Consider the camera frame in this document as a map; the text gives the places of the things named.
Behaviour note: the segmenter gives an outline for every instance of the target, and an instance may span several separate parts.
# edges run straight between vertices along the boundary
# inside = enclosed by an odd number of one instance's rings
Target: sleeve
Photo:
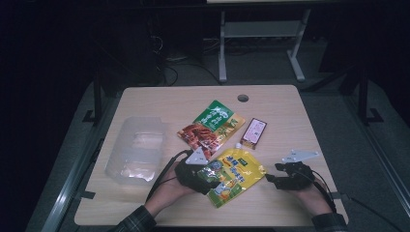
[[[156,222],[151,214],[140,206],[132,214],[123,219],[117,226],[108,230],[109,232],[146,232],[152,230],[156,226]]]
[[[313,217],[311,221],[317,232],[347,232],[347,225],[340,214],[324,214]]]

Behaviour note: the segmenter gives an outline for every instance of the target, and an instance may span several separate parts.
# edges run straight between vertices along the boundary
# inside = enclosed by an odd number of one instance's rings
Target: snack bag
[[[237,148],[223,151],[197,174],[207,182],[220,181],[216,188],[207,193],[211,202],[219,208],[262,179],[266,171],[262,164],[250,152],[241,149],[239,144]]]
[[[245,119],[219,101],[213,101],[193,123],[177,132],[193,150],[202,147],[209,160],[243,124]]]

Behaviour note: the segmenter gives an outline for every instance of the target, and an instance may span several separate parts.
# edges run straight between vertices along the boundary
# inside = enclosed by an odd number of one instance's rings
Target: person's arm
[[[169,171],[162,178],[162,184],[158,186],[157,190],[145,205],[140,206],[117,226],[110,229],[109,232],[150,231],[157,224],[155,217],[163,209],[175,203],[182,196],[194,193],[194,190],[182,186],[176,179],[174,168],[177,164],[178,162],[175,162],[171,168],[169,168]]]
[[[316,179],[316,182],[324,187],[321,181]],[[316,186],[310,185],[308,188],[302,190],[290,190],[288,192],[298,198],[302,205],[312,215],[311,221],[313,222],[316,231],[348,231],[343,216],[333,213],[331,207]]]

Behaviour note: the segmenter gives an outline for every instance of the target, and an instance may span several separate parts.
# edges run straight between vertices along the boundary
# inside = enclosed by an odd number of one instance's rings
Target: wooden table
[[[238,101],[247,95],[247,102]],[[280,174],[274,164],[281,162],[292,149],[318,151],[320,146],[310,124],[299,93],[291,85],[152,87],[127,89],[112,120],[104,144],[86,191],[94,192],[93,199],[82,198],[74,220],[79,225],[114,225],[144,203],[148,187],[126,186],[105,175],[104,169],[124,121],[131,116],[161,117],[167,124],[163,159],[169,159],[189,146],[176,135],[192,122],[213,100],[218,100],[247,122],[225,143],[224,149],[239,142],[250,120],[257,118],[268,123],[256,150],[251,153],[271,174]],[[304,161],[320,173],[331,191],[337,191],[328,165],[321,155]],[[344,207],[336,200],[337,211],[345,216]],[[262,179],[219,209],[201,193],[186,196],[162,211],[156,220],[159,226],[306,226],[310,216],[292,196],[277,190],[274,184]]]

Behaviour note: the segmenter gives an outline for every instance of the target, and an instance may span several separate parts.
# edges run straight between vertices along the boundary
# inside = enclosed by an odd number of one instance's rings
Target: hole in table
[[[238,101],[239,102],[247,102],[249,100],[248,95],[239,95],[238,96]]]

